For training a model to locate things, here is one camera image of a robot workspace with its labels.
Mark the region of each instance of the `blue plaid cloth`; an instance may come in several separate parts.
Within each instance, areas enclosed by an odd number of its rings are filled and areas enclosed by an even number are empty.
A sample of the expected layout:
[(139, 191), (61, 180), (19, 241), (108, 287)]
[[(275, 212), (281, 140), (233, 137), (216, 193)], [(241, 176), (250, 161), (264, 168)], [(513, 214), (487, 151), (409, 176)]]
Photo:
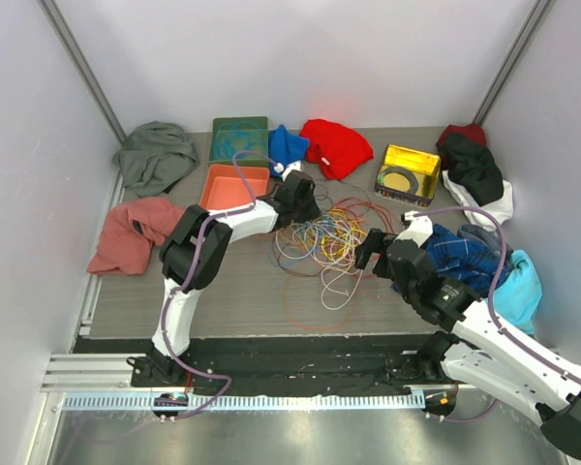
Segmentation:
[[(482, 297), (497, 271), (499, 255), (479, 240), (454, 235), (441, 225), (433, 225), (433, 235), (424, 244), (437, 272), (464, 282)], [(510, 270), (504, 268), (498, 287), (505, 282)]]

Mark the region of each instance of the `green tray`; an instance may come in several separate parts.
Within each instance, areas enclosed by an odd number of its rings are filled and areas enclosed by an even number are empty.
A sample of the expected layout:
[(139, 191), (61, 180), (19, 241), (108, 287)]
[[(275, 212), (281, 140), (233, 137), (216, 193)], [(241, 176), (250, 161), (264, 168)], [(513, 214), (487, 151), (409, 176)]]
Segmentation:
[[(230, 165), (232, 155), (241, 150), (252, 150), (265, 156), (269, 154), (269, 130), (266, 116), (215, 118), (209, 165)], [(268, 162), (256, 155), (243, 155), (239, 165), (244, 167), (268, 167)]]

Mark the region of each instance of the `gray floor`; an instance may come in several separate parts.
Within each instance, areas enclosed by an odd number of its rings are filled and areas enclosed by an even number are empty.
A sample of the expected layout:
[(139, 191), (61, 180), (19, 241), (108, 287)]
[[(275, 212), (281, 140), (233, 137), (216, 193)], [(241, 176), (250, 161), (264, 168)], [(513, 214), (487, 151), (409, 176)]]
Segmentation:
[[(359, 167), (345, 181), (369, 192), (373, 202), (386, 206), (395, 217), (399, 217), (400, 213), (410, 208), (372, 194), (381, 156), (389, 143), (434, 152), (435, 141), (442, 130), (443, 128), (359, 130), (372, 144), (375, 160)], [(210, 134), (193, 136), (199, 154), (202, 158), (207, 157)], [(201, 164), (172, 189), (168, 198), (181, 206), (197, 203), (207, 169), (206, 163)], [(335, 202), (350, 196), (365, 196), (352, 186), (337, 181), (324, 181), (318, 167), (314, 165), (309, 165), (307, 171), (317, 179), (317, 184), (326, 187)], [(321, 192), (323, 189), (318, 187), (317, 193)], [(125, 193), (124, 200), (135, 198), (133, 193)], [(430, 208), (454, 204), (453, 198), (440, 185)], [(377, 218), (373, 217), (371, 220), (371, 226), (380, 226)], [(456, 231), (458, 226), (465, 223), (465, 217), (462, 213), (454, 213), (443, 215), (437, 221)], [(400, 296), (389, 288), (390, 283), (382, 279), (363, 280), (353, 300), (340, 311), (333, 312), (323, 308), (321, 280), (289, 277), (271, 264), (268, 258), (270, 240), (268, 236), (250, 237), (229, 248), (217, 278), (200, 297), (192, 325), (193, 336), (278, 336), (323, 331), (329, 334), (423, 333), (435, 330), (433, 326), (421, 321)], [(157, 250), (154, 250), (145, 274), (103, 278), (90, 337), (152, 336), (159, 319), (162, 296), (161, 263)], [(330, 305), (338, 304), (336, 296), (330, 298)]]
[[(462, 390), (453, 415), (473, 417), (489, 402), (481, 392)], [(473, 424), (439, 423), (418, 410), (221, 412), (150, 424), (122, 437), (151, 415), (65, 412), (48, 463), (567, 464), (537, 426), (503, 404)]]

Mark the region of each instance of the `orange container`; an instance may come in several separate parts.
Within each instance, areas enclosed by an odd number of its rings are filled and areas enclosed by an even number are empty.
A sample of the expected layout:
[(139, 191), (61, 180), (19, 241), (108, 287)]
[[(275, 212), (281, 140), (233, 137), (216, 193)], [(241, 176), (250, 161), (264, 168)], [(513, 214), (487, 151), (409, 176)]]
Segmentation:
[[(267, 193), (269, 168), (241, 167), (256, 196)], [(249, 203), (250, 193), (234, 165), (214, 164), (209, 167), (200, 206), (207, 210), (223, 210)]]

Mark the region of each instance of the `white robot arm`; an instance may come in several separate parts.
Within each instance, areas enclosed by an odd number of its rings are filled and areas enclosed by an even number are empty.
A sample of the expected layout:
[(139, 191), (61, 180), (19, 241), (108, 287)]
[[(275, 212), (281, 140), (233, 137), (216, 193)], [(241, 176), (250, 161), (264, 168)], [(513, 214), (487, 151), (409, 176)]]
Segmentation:
[(554, 446), (581, 460), (581, 366), (492, 315), (464, 283), (439, 276), (420, 248), (432, 234), (432, 222), (416, 214), (403, 215), (409, 226), (395, 238), (371, 230), (355, 250), (355, 266), (364, 268), (373, 253), (380, 254), (374, 272), (392, 279), (422, 319), (446, 331), (420, 349), (426, 362), (517, 409)]
[[(177, 355), (189, 347), (199, 295), (217, 274), (230, 243), (320, 215), (312, 179), (298, 170), (285, 175), (282, 187), (258, 200), (251, 211), (219, 217), (207, 227), (194, 278), (184, 292), (174, 295), (168, 309), (167, 338)], [(164, 244), (160, 255), (166, 298), (185, 280), (194, 256), (194, 238), (204, 218), (218, 213), (193, 205)], [(396, 237), (371, 230), (355, 250), (355, 266), (363, 269), (373, 253), (379, 254), (375, 274), (392, 279), (421, 318), (441, 327), (443, 331), (420, 348), (427, 355), (426, 363), (522, 412), (554, 446), (581, 460), (581, 366), (555, 355), (500, 317), (500, 327), (495, 325), (487, 303), (462, 282), (439, 276), (420, 248), (433, 232), (430, 219), (415, 217), (414, 212), (404, 219), (409, 226)], [(169, 356), (161, 325), (153, 344), (149, 362), (171, 384), (173, 376), (182, 376), (182, 371), (176, 370)], [(560, 371), (549, 369), (530, 352), (552, 360)]]

